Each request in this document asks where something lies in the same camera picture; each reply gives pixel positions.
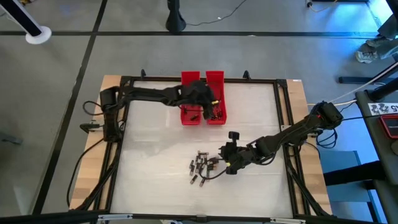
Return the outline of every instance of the wooden table frame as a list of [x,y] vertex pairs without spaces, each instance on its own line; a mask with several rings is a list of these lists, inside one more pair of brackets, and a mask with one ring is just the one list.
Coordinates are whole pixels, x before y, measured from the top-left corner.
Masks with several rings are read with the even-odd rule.
[[[170,77],[122,77],[119,75],[106,75],[103,79],[101,90],[110,88],[112,86],[119,86],[121,83],[132,83],[135,80],[143,81],[174,81],[179,82],[179,78]],[[245,80],[245,79],[228,79],[229,82],[239,83],[269,83],[274,85],[275,101],[277,103],[277,111],[280,124],[290,125],[293,122],[298,122],[308,115],[307,101],[305,99],[303,85],[301,80]],[[95,113],[100,113],[99,107],[95,108]],[[127,111],[121,110],[118,114],[119,120],[126,119]],[[94,116],[96,121],[103,123],[103,116]],[[102,131],[90,132],[86,142],[86,148],[93,145],[103,137]],[[315,144],[315,140],[308,139],[309,143]],[[100,176],[103,175],[106,168],[109,166],[115,155],[121,151],[121,144],[102,142],[96,146],[96,149],[89,152],[81,161],[78,177],[73,191],[70,208],[76,208],[84,199],[90,194],[95,185],[98,183]],[[297,152],[297,148],[289,149],[290,154]],[[331,214],[330,203],[326,191],[325,181],[323,179],[322,167],[318,157],[318,152],[309,145],[304,144],[300,151],[299,157],[290,157],[293,165],[296,168],[299,176],[303,176],[307,188],[321,205],[324,211]],[[107,181],[102,193],[91,205],[90,210],[94,209],[109,209],[111,206],[111,199],[113,195],[114,182],[116,174]],[[308,202],[303,200],[302,194],[294,184],[291,176],[287,174],[290,198],[292,202],[293,214],[314,214],[312,209],[308,206]]]

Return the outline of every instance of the desk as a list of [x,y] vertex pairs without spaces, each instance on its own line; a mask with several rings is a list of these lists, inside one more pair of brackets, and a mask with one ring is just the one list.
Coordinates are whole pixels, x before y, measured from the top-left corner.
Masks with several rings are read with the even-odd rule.
[[[120,84],[121,76],[116,75],[107,75],[104,77],[103,84],[101,86],[101,90],[112,86],[118,86]],[[293,119],[295,122],[300,121],[304,116],[308,114],[307,102],[304,95],[304,90],[302,86],[302,82],[300,80],[287,80],[287,86],[289,90],[289,98],[290,105],[292,110]],[[282,104],[282,113],[284,114],[285,123],[287,123],[287,110],[284,104],[283,91],[279,88],[280,100]],[[100,109],[95,108],[95,113],[99,113]],[[95,116],[95,120],[102,122],[102,116]],[[90,147],[96,141],[100,140],[103,137],[103,133],[101,131],[95,131],[89,133],[86,148]],[[315,144],[313,139],[308,140],[310,143]],[[106,148],[106,143],[102,142],[97,146],[97,149],[92,150],[88,153],[81,162],[80,170],[78,171],[78,177],[76,180],[75,189],[72,195],[72,201],[70,208],[75,208],[79,206],[85,197],[93,190],[96,185],[100,173],[101,168],[103,166],[104,161],[104,153]],[[114,156],[114,150],[112,149],[112,153],[109,159],[112,159]],[[305,179],[305,183],[309,191],[314,196],[315,200],[322,206],[322,208],[331,213],[330,203],[326,191],[326,185],[323,180],[323,172],[320,165],[318,152],[314,150],[311,146],[304,145],[302,147],[300,153],[301,161],[302,161],[302,169],[303,175]],[[106,206],[106,198],[108,196],[108,185],[105,186],[101,200],[99,202],[98,208],[105,208]],[[297,207],[298,212],[303,214],[303,203],[301,198],[301,193],[298,187],[295,187],[296,198],[297,198]]]

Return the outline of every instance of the pole base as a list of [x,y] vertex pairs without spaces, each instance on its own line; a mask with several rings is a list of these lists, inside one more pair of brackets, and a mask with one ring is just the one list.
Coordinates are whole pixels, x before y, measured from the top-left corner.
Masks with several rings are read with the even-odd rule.
[[45,26],[42,26],[42,33],[36,37],[32,37],[30,34],[26,34],[25,39],[26,42],[30,44],[43,44],[44,42],[48,41],[51,37],[51,29]]

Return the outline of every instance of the white label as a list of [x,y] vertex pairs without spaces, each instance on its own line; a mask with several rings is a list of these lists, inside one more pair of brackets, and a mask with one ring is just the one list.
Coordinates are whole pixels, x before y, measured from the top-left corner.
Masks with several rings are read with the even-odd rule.
[[398,103],[368,103],[372,115],[398,113]]

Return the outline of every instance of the gray floor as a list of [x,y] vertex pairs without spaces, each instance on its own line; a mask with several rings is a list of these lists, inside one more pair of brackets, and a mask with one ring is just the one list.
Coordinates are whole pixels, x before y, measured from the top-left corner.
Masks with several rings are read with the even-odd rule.
[[[188,23],[212,21],[229,14],[240,0],[181,2]],[[92,30],[100,0],[37,0],[26,9],[53,30]],[[319,9],[328,3],[315,3]],[[304,0],[248,0],[236,13],[210,25],[188,26],[199,31],[377,32],[377,22],[391,15],[384,1],[338,3],[320,13]],[[108,0],[102,31],[163,31],[165,1]],[[20,30],[6,16],[0,31]],[[65,112],[89,37],[55,36],[44,45],[28,45],[22,36],[0,36],[2,106],[0,130],[24,140],[14,146],[0,142],[0,216],[29,213],[41,183],[57,130]],[[337,84],[342,75],[372,77],[394,60],[371,64],[355,61],[353,52],[365,39],[355,37],[238,36],[112,36],[96,38],[68,127],[44,212],[67,210],[65,194],[86,134],[79,124],[90,117],[81,109],[95,100],[104,75],[178,76],[182,70],[224,70],[227,77],[302,79],[307,101],[332,100],[357,85]],[[353,95],[342,101],[350,100]],[[353,106],[346,117],[358,116]],[[338,128],[336,150],[358,150],[361,162],[377,159],[362,121]]]

